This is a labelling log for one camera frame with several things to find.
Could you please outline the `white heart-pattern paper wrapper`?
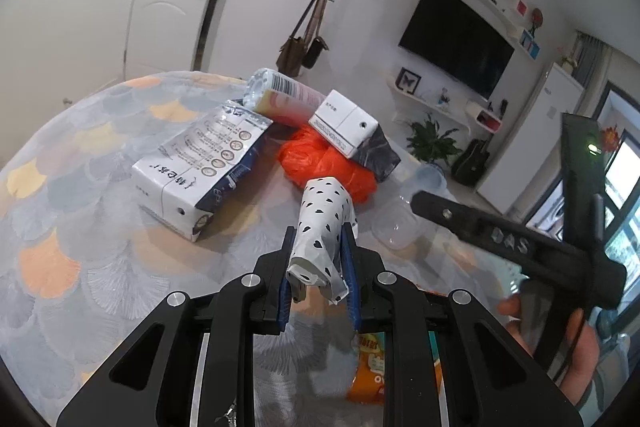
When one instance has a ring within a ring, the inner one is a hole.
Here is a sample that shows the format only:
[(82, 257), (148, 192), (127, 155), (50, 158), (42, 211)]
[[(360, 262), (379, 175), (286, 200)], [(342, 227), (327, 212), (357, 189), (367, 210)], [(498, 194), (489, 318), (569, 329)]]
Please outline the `white heart-pattern paper wrapper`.
[(341, 262), (341, 234), (345, 223), (358, 234), (356, 212), (348, 191), (334, 176), (309, 180), (300, 203), (297, 230), (286, 278), (296, 303), (309, 287), (337, 305), (349, 294)]

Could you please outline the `orange snack bag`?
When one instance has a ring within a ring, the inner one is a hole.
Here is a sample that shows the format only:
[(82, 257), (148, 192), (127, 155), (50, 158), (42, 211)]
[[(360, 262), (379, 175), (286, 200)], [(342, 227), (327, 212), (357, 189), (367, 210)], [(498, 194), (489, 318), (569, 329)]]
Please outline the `orange snack bag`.
[(346, 398), (360, 404), (385, 402), (385, 335), (358, 335), (358, 365)]

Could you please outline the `pastel scallop pattern tablecloth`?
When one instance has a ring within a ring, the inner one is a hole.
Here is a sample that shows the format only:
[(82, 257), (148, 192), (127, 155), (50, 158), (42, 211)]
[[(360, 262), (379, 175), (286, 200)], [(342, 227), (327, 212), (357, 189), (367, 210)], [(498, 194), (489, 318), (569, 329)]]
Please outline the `pastel scallop pattern tablecloth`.
[[(52, 118), (1, 171), (1, 358), (51, 426), (68, 401), (171, 291), (218, 291), (278, 249), (302, 192), (277, 161), (292, 129), (273, 124), (249, 174), (192, 243), (142, 210), (131, 168), (220, 103), (238, 80), (173, 72), (129, 80)], [(373, 234), (383, 205), (418, 163), (402, 158), (357, 207), (358, 244), (422, 288), (468, 288), (493, 314), (512, 273), (494, 256), (425, 223), (391, 251)], [(255, 337), (257, 426), (381, 426), (382, 407), (346, 400), (357, 343), (345, 306), (318, 291), (292, 305), (285, 333)]]

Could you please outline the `black guitar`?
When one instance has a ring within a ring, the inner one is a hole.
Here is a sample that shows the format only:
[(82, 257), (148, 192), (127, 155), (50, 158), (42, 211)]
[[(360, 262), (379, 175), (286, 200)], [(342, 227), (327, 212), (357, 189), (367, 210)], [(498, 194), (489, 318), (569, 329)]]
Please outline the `black guitar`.
[(454, 181), (468, 187), (474, 187), (480, 181), (489, 158), (489, 143), (490, 139), (473, 139), (470, 142), (451, 167), (451, 176)]

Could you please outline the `white refrigerator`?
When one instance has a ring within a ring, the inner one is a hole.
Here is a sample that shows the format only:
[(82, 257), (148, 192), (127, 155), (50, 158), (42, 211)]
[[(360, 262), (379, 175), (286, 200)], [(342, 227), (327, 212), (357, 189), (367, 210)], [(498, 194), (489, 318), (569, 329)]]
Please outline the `white refrigerator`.
[(542, 75), (541, 84), (477, 185), (477, 193), (505, 215), (532, 182), (558, 143), (561, 118), (574, 113), (584, 88), (558, 64)]

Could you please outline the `clear plastic bottle blue cap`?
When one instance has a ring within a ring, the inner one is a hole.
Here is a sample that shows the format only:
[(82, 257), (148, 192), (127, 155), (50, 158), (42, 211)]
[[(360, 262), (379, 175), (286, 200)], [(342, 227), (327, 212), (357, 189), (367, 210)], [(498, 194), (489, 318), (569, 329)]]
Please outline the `clear plastic bottle blue cap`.
[(428, 229), (425, 219), (411, 209), (411, 199), (418, 192), (445, 195), (447, 182), (442, 169), (434, 164), (421, 165), (399, 182), (395, 192), (375, 213), (371, 231), (392, 251), (400, 251), (415, 242)]

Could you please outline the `dark blue white milk carton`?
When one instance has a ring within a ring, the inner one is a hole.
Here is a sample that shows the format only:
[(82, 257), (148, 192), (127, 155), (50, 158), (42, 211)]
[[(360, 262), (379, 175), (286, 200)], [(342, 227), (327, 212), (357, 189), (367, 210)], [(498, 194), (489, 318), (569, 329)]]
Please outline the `dark blue white milk carton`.
[(195, 242), (254, 167), (272, 120), (227, 101), (132, 167), (138, 204)]

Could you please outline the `green potted plant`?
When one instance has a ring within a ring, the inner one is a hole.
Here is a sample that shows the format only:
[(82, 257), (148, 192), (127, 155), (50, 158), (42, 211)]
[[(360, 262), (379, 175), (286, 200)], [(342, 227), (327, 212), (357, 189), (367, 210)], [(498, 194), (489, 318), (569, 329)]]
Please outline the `green potted plant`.
[(425, 164), (436, 164), (437, 161), (442, 161), (449, 166), (451, 159), (457, 158), (462, 153), (457, 140), (454, 139), (458, 129), (440, 129), (439, 122), (431, 114), (427, 114), (424, 121), (411, 121), (409, 129), (408, 151), (414, 158)]

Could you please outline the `framed butterfly picture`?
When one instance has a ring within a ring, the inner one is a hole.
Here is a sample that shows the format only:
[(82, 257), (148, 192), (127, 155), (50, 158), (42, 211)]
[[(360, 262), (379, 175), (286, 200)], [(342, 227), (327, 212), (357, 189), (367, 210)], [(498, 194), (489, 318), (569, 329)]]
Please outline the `framed butterfly picture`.
[(395, 81), (395, 86), (398, 90), (402, 92), (409, 93), (414, 95), (416, 93), (416, 88), (419, 86), (421, 81), (421, 76), (416, 74), (415, 72), (411, 72), (411, 70), (403, 67), (398, 77)]

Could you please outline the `orange plastic bag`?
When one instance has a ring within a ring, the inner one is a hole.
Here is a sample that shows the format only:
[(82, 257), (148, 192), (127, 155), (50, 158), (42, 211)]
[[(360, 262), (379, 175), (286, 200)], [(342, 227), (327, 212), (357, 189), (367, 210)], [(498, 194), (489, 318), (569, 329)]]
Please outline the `orange plastic bag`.
[(311, 179), (333, 176), (356, 204), (367, 202), (378, 188), (372, 171), (345, 158), (309, 124), (297, 129), (277, 155), (285, 176), (300, 188)]

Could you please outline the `pink labelled plastic bottle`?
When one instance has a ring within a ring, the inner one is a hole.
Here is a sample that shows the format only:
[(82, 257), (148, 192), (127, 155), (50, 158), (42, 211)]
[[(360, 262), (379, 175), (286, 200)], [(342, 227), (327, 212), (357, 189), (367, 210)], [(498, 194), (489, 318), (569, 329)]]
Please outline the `pink labelled plastic bottle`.
[(257, 69), (243, 94), (243, 106), (278, 124), (302, 127), (326, 97), (270, 68)]

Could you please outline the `black small hanging bag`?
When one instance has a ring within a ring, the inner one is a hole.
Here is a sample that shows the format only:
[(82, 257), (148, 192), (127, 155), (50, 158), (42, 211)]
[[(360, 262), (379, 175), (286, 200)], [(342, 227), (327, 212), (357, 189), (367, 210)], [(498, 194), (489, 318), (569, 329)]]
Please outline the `black small hanging bag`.
[(329, 0), (318, 0), (317, 5), (314, 8), (314, 12), (312, 13), (311, 21), (309, 22), (305, 36), (307, 47), (306, 54), (302, 61), (303, 68), (312, 69), (317, 63), (320, 54), (329, 49), (326, 44), (326, 40), (320, 36), (320, 29), (328, 2)]

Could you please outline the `brown hanging bag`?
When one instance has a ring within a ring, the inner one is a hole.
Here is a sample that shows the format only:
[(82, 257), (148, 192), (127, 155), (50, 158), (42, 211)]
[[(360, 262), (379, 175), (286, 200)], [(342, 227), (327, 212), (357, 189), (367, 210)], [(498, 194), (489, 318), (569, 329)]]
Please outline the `brown hanging bag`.
[(303, 57), (306, 53), (306, 46), (304, 45), (304, 38), (299, 37), (297, 33), (317, 2), (318, 0), (310, 0), (303, 15), (299, 17), (291, 35), (288, 36), (285, 43), (280, 47), (276, 65), (278, 72), (282, 75), (294, 78), (299, 74), (299, 69), (302, 67)]

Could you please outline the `white wall shelf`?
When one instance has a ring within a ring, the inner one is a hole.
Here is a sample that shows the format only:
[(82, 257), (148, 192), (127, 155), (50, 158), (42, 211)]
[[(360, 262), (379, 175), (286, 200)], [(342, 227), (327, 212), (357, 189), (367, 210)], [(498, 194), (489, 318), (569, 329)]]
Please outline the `white wall shelf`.
[(462, 102), (451, 100), (448, 106), (439, 105), (437, 102), (427, 100), (427, 98), (420, 98), (420, 96), (401, 90), (396, 86), (394, 80), (387, 80), (386, 84), (393, 92), (452, 120), (464, 129), (468, 135), (471, 135), (477, 129), (496, 134), (502, 127), (502, 120), (496, 114), (473, 100), (463, 100)]

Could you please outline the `black wall television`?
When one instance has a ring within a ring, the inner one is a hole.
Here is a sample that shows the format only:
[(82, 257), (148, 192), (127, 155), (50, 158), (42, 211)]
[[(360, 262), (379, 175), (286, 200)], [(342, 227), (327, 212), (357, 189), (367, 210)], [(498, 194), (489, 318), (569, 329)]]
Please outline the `black wall television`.
[(462, 0), (420, 0), (399, 46), (487, 100), (514, 47)]

